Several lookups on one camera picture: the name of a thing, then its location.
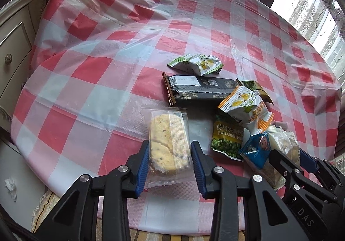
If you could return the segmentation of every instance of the red and white tablecloth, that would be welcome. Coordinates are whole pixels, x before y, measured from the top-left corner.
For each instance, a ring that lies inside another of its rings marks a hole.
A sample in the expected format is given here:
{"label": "red and white tablecloth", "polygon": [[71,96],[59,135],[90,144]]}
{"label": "red and white tablecloth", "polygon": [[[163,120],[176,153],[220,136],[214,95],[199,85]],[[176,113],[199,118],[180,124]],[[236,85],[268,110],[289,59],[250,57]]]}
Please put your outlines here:
{"label": "red and white tablecloth", "polygon": [[[50,0],[12,138],[59,196],[81,174],[107,174],[148,138],[140,108],[167,106],[162,72],[178,73],[166,65],[188,53],[218,56],[219,77],[257,80],[300,147],[332,159],[340,85],[315,49],[256,0]],[[191,140],[210,153],[212,115],[196,108],[188,117]],[[216,161],[244,174],[243,163]],[[133,228],[208,234],[213,203],[185,182],[130,199],[128,212]]]}

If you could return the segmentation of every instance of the tablecloth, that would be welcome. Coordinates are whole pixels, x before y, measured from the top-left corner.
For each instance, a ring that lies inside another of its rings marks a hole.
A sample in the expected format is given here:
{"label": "tablecloth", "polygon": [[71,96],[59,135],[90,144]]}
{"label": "tablecloth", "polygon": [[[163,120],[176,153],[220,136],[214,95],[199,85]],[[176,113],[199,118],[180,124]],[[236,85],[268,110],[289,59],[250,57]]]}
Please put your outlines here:
{"label": "tablecloth", "polygon": [[[49,0],[13,141],[59,196],[81,174],[107,174],[148,138],[140,108],[167,105],[162,72],[178,73],[166,65],[188,53],[219,57],[219,77],[258,81],[273,100],[274,119],[288,123],[300,147],[332,158],[340,85],[315,49],[257,0]],[[188,117],[190,139],[214,155],[212,112],[194,107]],[[246,175],[243,163],[215,160]],[[207,235],[212,211],[195,182],[128,201],[132,228],[166,234]],[[240,201],[239,213],[243,229]]]}

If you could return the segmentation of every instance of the white and green candy wrapper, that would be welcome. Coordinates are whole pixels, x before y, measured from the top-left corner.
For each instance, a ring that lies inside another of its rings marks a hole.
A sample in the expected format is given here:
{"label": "white and green candy wrapper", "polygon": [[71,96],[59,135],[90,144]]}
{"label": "white and green candy wrapper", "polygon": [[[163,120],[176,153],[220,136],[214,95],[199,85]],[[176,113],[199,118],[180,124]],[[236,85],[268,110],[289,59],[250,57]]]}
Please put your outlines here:
{"label": "white and green candy wrapper", "polygon": [[190,74],[203,76],[204,74],[219,73],[224,64],[212,55],[188,54],[176,58],[168,66]]}

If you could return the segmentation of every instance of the white and orange candy wrapper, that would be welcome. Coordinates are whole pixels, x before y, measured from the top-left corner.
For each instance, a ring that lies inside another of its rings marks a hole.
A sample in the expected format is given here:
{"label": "white and orange candy wrapper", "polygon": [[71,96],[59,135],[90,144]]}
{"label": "white and orange candy wrapper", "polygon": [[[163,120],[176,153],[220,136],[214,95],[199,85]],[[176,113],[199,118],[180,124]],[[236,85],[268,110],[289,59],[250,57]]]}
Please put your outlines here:
{"label": "white and orange candy wrapper", "polygon": [[261,97],[245,86],[237,86],[218,107],[248,129],[251,135],[266,131],[274,116]]}

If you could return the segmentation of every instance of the lemon illustration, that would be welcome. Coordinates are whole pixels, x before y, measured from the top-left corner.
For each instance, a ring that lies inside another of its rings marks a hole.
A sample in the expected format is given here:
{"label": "lemon illustration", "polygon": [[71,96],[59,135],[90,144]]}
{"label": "lemon illustration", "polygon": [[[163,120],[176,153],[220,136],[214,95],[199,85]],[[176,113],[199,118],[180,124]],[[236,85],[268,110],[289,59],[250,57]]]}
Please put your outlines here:
{"label": "lemon illustration", "polygon": [[240,100],[240,99],[237,99],[236,101],[234,101],[233,103],[232,103],[232,107],[237,107],[237,106],[239,106],[240,104],[242,104],[242,100]]}
{"label": "lemon illustration", "polygon": [[244,100],[248,100],[249,99],[249,94],[248,93],[243,93],[241,95],[241,97],[244,99]]}

